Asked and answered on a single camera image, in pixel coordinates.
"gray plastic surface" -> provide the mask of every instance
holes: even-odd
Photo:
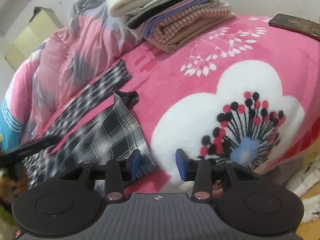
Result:
[[[19,240],[43,238],[23,234]],[[108,205],[91,227],[60,240],[299,240],[295,233],[277,237],[251,236],[224,223],[206,204],[186,194],[132,194]]]

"phone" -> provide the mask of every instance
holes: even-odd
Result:
[[[305,36],[320,41],[320,24],[315,22],[286,14],[277,14],[272,20],[269,21],[269,25],[272,27],[301,33]]]

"bed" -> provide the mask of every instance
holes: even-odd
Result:
[[[4,150],[40,138],[100,76],[125,62],[137,91],[131,110],[159,168],[128,192],[181,192],[175,150],[216,164],[233,160],[264,174],[296,158],[320,132],[319,42],[237,15],[173,54],[137,40],[105,0],[79,0],[70,25],[54,33],[16,72],[1,106]],[[113,104],[108,97],[68,136]]]

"pink comforter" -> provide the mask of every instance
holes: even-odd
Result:
[[[177,148],[265,173],[312,143],[311,129],[319,132],[320,44],[269,20],[237,16],[174,54],[145,42],[122,57],[133,76],[123,90],[139,94],[133,113],[161,167],[129,191],[190,188],[175,166]],[[108,98],[70,133],[112,103]]]

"plaid shirt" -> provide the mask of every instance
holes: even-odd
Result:
[[[102,165],[110,159],[126,159],[135,149],[139,149],[142,155],[138,176],[158,167],[139,123],[128,109],[137,103],[138,94],[116,91],[114,101],[112,106],[72,133],[60,150],[42,155],[35,163],[34,172],[29,174],[32,187],[81,162]],[[104,181],[98,181],[95,188],[103,195]]]
[[[120,60],[66,107],[45,136],[65,136],[85,114],[130,78],[124,61]],[[50,149],[46,149],[25,159],[30,187],[36,186],[57,172],[73,168],[80,162],[105,164],[111,158],[125,159],[137,148],[142,155],[139,176],[157,167],[148,150],[140,125],[127,108],[137,103],[137,93],[117,91],[114,98],[114,105],[72,133],[60,150],[48,154]],[[104,183],[98,182],[96,188],[103,193]]]
[[[88,86],[77,98],[72,100],[48,128],[44,136],[56,135],[64,137],[82,117],[111,96],[114,90],[120,89],[130,79],[131,76],[127,72],[124,61],[121,59],[91,86]],[[50,149],[52,147],[25,159],[28,174],[37,172],[37,164],[43,155],[47,155],[50,152]]]

